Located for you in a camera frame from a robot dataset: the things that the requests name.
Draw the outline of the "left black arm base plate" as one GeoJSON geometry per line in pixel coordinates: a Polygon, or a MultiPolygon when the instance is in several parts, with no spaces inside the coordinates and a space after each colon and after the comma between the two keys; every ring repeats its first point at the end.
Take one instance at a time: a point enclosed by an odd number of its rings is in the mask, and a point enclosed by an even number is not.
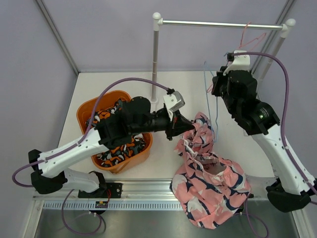
{"type": "Polygon", "coordinates": [[[85,191],[78,192],[78,198],[121,198],[122,194],[122,183],[119,182],[106,182],[101,184],[100,187],[91,192],[87,193],[85,191]]]}

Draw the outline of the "pink patterned shorts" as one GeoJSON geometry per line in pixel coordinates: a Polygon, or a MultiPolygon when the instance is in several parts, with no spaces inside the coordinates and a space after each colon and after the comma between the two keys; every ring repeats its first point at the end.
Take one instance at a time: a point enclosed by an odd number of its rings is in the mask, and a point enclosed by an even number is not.
{"type": "Polygon", "coordinates": [[[196,227],[216,229],[243,205],[251,186],[241,166],[213,151],[213,130],[199,112],[174,151],[183,159],[170,189],[196,227]]]}

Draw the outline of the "orange camouflage shorts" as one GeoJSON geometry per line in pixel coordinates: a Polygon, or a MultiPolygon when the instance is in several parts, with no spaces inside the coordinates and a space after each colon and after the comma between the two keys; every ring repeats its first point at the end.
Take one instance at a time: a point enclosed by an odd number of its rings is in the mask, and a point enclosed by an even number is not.
{"type": "MultiPolygon", "coordinates": [[[[96,127],[102,119],[115,115],[125,101],[126,99],[120,97],[112,107],[95,111],[91,128],[96,127]]],[[[131,143],[93,155],[92,160],[102,168],[111,168],[138,155],[145,149],[146,145],[143,134],[133,135],[131,143]]]]}

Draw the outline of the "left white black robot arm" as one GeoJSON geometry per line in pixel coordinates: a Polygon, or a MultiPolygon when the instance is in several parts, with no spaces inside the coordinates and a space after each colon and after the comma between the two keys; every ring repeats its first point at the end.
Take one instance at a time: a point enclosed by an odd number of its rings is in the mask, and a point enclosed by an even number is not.
{"type": "Polygon", "coordinates": [[[169,112],[166,107],[151,113],[150,101],[144,97],[123,102],[121,109],[102,119],[83,137],[50,152],[32,150],[28,153],[32,165],[32,186],[39,194],[50,194],[62,188],[91,193],[102,197],[106,181],[99,172],[83,173],[69,167],[92,155],[107,152],[128,144],[133,135],[164,131],[168,140],[194,129],[194,125],[179,110],[169,112]]]}

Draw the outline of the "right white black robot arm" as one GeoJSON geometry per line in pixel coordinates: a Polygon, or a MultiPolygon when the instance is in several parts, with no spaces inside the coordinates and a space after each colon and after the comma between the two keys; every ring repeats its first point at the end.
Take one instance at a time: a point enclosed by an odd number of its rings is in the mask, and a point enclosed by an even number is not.
{"type": "Polygon", "coordinates": [[[317,180],[282,136],[274,109],[257,99],[257,80],[247,70],[222,66],[212,83],[212,95],[223,99],[231,117],[257,142],[277,173],[265,186],[271,204],[284,213],[305,208],[312,201],[317,180]]]}

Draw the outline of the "blue wire hanger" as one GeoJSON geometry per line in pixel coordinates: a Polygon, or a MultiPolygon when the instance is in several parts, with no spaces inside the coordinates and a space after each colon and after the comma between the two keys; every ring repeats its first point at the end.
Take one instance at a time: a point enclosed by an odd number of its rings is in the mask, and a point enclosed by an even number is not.
{"type": "Polygon", "coordinates": [[[214,142],[218,142],[219,140],[219,125],[218,125],[218,117],[219,117],[219,105],[218,105],[218,97],[215,97],[211,94],[211,90],[213,87],[212,78],[215,76],[215,72],[210,68],[207,61],[204,61],[203,64],[203,76],[204,76],[204,85],[205,85],[205,93],[208,107],[208,116],[211,122],[211,129],[213,132],[213,140],[214,142]]]}

